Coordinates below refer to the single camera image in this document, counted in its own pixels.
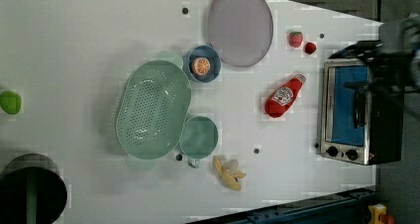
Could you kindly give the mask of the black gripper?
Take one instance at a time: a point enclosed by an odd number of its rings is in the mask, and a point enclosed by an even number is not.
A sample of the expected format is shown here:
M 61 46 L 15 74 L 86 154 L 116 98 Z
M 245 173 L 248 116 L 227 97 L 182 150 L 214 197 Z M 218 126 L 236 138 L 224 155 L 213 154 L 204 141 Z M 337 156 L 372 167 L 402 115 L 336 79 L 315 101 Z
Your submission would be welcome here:
M 381 41 L 361 41 L 361 61 L 371 80 L 367 89 L 375 94 L 401 95 L 419 92 L 419 51 L 386 54 Z

